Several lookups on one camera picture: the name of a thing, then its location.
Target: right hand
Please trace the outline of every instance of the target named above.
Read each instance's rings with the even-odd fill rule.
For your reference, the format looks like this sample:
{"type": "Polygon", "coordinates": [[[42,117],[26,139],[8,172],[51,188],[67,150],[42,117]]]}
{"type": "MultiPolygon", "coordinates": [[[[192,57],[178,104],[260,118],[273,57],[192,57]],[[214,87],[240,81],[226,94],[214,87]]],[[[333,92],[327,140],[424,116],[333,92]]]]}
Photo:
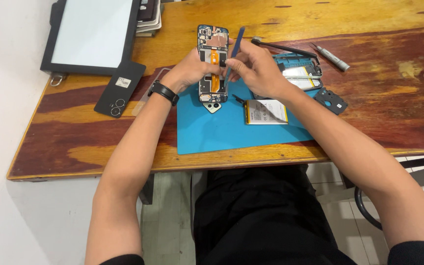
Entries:
{"type": "Polygon", "coordinates": [[[268,49],[246,40],[241,41],[237,56],[227,59],[225,64],[232,68],[229,81],[235,82],[241,77],[251,91],[262,97],[279,98],[286,88],[293,86],[279,71],[268,49]]]}

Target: wooden table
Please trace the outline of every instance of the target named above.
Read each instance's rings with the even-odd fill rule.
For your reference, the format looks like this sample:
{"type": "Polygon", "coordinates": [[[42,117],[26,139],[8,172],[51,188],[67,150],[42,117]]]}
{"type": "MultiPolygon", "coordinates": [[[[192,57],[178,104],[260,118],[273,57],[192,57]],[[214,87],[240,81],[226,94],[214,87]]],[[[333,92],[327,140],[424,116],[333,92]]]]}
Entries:
{"type": "MultiPolygon", "coordinates": [[[[46,86],[8,179],[101,175],[134,120],[133,107],[161,67],[194,47],[198,24],[226,27],[232,38],[245,25],[245,39],[257,35],[308,51],[312,41],[327,48],[351,66],[341,73],[321,59],[325,87],[349,104],[340,117],[395,156],[424,154],[424,1],[190,0],[165,4],[162,21],[155,38],[135,41],[132,59],[146,72],[122,117],[93,111],[108,76],[68,75],[61,85],[46,86]]],[[[328,160],[315,141],[189,155],[178,155],[176,144],[172,108],[152,172],[328,160]]]]}

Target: monitor screen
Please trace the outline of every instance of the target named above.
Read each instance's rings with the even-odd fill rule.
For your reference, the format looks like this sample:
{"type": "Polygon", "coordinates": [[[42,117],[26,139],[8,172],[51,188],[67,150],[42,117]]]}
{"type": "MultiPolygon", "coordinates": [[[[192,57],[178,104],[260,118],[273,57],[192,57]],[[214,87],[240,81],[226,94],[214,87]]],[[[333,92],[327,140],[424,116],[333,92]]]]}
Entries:
{"type": "Polygon", "coordinates": [[[117,68],[132,0],[67,0],[51,63],[117,68]]]}

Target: blue pry tool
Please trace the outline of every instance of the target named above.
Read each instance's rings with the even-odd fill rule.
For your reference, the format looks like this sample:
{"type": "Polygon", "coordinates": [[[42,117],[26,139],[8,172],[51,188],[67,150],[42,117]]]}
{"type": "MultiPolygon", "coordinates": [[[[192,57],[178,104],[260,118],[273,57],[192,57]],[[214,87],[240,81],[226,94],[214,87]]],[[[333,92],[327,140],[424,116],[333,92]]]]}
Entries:
{"type": "MultiPolygon", "coordinates": [[[[232,58],[235,58],[235,56],[237,56],[237,53],[239,52],[241,39],[243,38],[243,33],[244,33],[244,26],[240,28],[238,37],[235,40],[235,45],[233,46],[233,51],[232,51],[232,58]]],[[[229,67],[227,70],[227,75],[225,75],[225,85],[228,84],[228,77],[230,76],[231,71],[232,69],[229,67]]]]}

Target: black watch strap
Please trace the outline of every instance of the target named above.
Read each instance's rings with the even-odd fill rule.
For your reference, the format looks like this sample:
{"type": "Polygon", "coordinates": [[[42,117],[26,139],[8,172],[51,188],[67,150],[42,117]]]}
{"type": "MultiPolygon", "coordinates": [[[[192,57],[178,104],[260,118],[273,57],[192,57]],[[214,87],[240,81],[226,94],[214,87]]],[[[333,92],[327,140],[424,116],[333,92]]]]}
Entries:
{"type": "Polygon", "coordinates": [[[176,93],[171,91],[171,89],[167,88],[163,84],[160,84],[159,80],[156,80],[153,83],[153,86],[150,88],[150,91],[148,92],[148,96],[151,96],[153,92],[158,93],[164,96],[165,98],[167,98],[169,101],[171,101],[172,106],[176,106],[176,103],[178,103],[178,100],[180,99],[180,97],[176,95],[176,93]]]}

